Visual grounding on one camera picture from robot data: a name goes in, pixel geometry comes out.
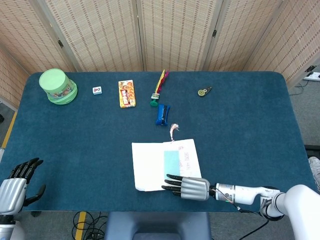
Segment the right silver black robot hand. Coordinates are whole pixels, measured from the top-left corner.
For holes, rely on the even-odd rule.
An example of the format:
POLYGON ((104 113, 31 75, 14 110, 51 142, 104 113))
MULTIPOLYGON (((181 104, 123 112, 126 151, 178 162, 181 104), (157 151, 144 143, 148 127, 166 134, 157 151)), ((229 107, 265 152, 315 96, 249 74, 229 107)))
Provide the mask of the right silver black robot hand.
POLYGON ((168 177, 168 179, 164 180, 166 185, 162 185, 161 188, 171 191, 173 195, 182 199, 206 201, 215 195, 212 191, 211 184, 204 178, 172 174, 167 174, 166 176, 168 177))

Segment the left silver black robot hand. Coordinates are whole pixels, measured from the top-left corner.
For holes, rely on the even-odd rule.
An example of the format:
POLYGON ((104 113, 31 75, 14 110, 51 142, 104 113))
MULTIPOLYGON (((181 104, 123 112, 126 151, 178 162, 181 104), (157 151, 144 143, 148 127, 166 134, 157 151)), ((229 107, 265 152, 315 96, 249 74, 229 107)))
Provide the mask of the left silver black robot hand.
POLYGON ((27 198, 26 192, 35 170, 44 161, 38 157, 16 165, 0 185, 0 214, 14 216, 24 207, 38 201, 46 190, 43 184, 38 193, 27 198))

